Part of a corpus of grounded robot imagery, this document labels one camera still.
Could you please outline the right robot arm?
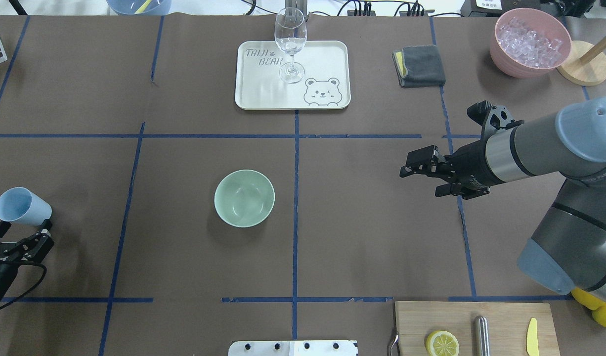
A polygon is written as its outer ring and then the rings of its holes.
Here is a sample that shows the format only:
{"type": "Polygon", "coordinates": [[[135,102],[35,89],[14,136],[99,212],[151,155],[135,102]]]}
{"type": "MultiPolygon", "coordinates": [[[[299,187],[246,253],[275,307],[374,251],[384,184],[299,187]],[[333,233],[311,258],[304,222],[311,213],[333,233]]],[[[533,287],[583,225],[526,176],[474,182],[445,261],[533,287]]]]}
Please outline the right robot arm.
{"type": "Polygon", "coordinates": [[[525,122],[482,101],[467,109],[479,140],[443,155],[436,145],[407,154],[402,178],[439,178],[437,197],[464,200],[490,188],[559,172],[554,202],[518,257],[518,267],[560,295],[582,289],[606,302],[606,97],[525,122]]]}

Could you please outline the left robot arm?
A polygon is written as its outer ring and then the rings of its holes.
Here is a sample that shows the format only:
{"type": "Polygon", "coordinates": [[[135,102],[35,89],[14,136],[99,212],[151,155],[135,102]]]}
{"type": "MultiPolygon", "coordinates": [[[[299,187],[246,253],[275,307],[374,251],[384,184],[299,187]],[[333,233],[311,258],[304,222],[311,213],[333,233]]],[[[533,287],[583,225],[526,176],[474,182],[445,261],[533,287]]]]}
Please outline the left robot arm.
{"type": "Polygon", "coordinates": [[[47,274],[47,268],[43,264],[43,260],[54,246],[54,241],[50,234],[52,228],[52,221],[50,219],[43,220],[32,236],[25,237],[16,242],[1,241],[10,227],[10,222],[0,221],[0,302],[2,302],[5,294],[17,277],[21,266],[39,267],[42,269],[42,274],[34,285],[18,297],[0,306],[0,310],[25,297],[43,282],[47,274]]]}

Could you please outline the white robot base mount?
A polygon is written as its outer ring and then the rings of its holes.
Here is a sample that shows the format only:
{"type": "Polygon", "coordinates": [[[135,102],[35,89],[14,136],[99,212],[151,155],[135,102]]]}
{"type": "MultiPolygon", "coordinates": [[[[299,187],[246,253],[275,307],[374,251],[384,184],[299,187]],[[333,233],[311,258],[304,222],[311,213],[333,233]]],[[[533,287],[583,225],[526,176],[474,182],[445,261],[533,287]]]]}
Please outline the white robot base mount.
{"type": "Polygon", "coordinates": [[[229,356],[357,356],[353,340],[273,340],[233,342],[229,356]]]}

